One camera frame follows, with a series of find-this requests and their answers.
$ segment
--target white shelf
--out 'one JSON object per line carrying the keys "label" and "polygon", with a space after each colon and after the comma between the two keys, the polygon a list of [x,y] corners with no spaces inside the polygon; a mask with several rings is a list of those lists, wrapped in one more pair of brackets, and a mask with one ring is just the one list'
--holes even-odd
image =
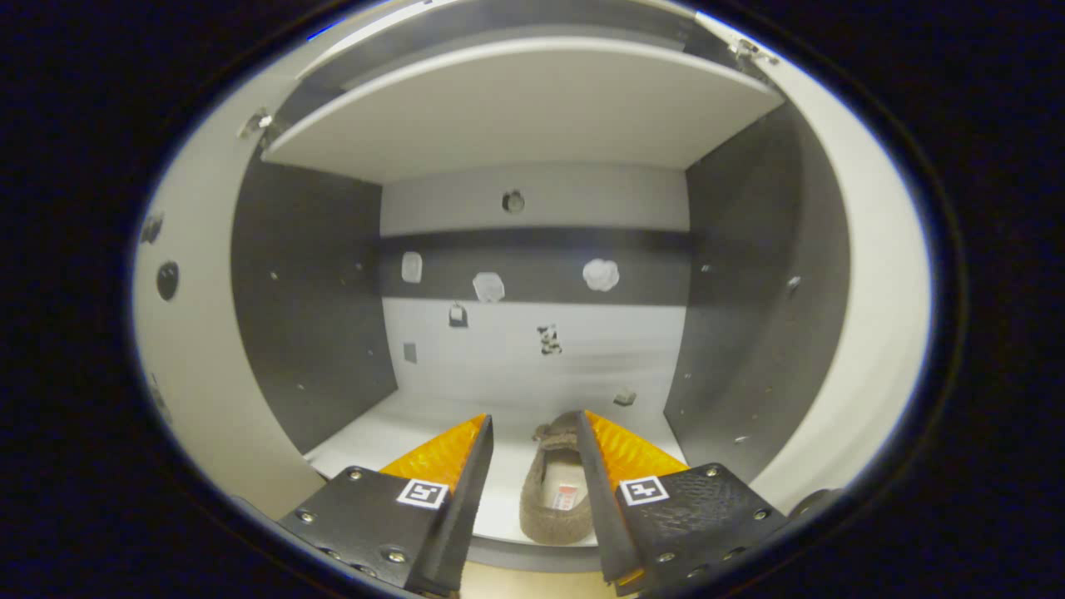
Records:
{"label": "white shelf", "polygon": [[782,101],[755,79],[675,50],[510,39],[359,85],[263,158],[378,183],[529,162],[685,169]]}
{"label": "white shelf", "polygon": [[[537,442],[531,439],[532,432],[538,424],[554,420],[558,411],[505,402],[506,399],[501,399],[499,405],[478,407],[398,390],[306,457],[318,472],[329,477],[348,466],[378,470],[447,428],[477,416],[481,410],[488,411],[492,416],[494,452],[474,534],[535,545],[521,531],[519,497],[537,450]],[[608,401],[588,407],[684,460],[666,417],[660,414],[648,416],[645,411],[628,411],[630,408],[616,406]],[[595,535],[575,546],[595,546]]]}

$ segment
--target brown slipper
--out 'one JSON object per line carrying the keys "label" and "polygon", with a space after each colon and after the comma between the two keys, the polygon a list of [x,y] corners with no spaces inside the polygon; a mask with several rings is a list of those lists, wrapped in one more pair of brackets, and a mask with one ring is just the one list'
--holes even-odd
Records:
{"label": "brown slipper", "polygon": [[577,411],[537,427],[540,441],[525,476],[521,498],[522,532],[543,545],[570,545],[592,532],[580,453],[577,451]]}

